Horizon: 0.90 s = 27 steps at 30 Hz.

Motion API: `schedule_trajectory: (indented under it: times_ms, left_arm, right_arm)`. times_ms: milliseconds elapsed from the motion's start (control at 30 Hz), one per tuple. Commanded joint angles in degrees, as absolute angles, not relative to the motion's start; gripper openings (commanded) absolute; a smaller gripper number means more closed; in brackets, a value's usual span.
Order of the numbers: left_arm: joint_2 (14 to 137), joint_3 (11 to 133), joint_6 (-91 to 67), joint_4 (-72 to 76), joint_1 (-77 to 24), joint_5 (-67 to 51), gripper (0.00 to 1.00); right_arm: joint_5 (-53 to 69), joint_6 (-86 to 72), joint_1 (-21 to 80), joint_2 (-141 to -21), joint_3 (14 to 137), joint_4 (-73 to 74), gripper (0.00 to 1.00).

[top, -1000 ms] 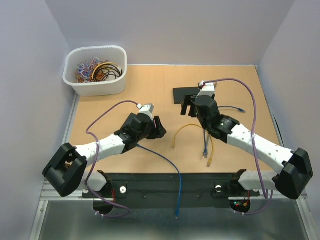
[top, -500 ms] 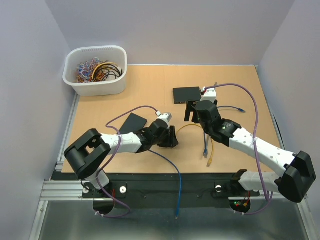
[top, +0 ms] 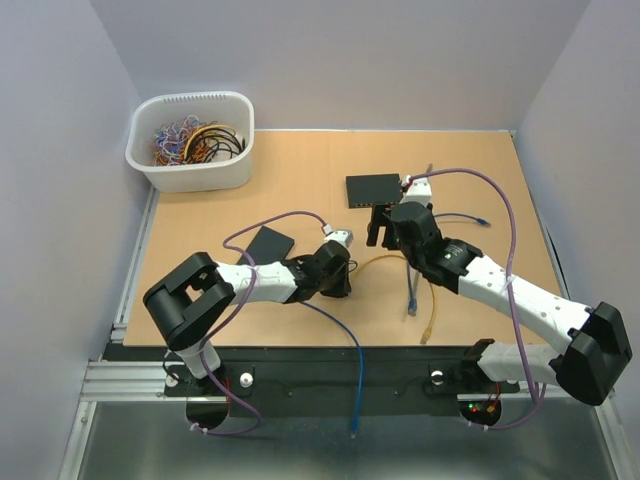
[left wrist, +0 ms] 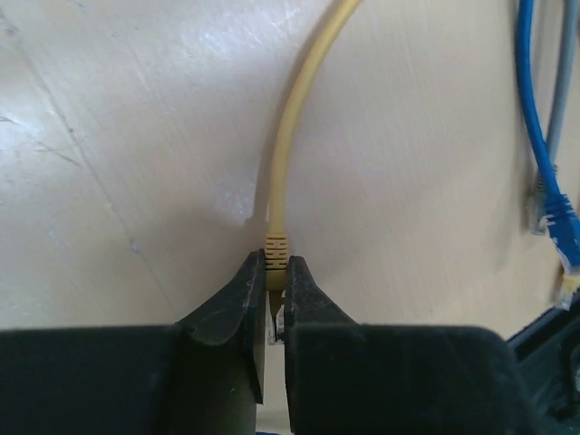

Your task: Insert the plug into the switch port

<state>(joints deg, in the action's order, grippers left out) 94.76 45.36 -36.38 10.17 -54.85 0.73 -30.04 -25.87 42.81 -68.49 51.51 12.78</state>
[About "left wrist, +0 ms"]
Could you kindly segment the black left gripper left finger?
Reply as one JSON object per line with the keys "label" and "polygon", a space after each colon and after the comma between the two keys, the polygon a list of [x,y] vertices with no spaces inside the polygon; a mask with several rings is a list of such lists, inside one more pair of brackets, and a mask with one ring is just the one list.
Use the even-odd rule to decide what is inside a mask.
{"label": "black left gripper left finger", "polygon": [[263,400],[265,256],[174,324],[1,334],[4,434],[252,434]]}

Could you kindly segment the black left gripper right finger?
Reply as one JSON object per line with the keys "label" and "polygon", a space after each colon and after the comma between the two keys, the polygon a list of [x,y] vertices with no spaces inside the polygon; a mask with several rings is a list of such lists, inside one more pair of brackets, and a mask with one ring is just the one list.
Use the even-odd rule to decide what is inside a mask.
{"label": "black left gripper right finger", "polygon": [[473,326],[359,324],[300,256],[285,290],[285,385],[296,434],[538,434],[504,340]]}

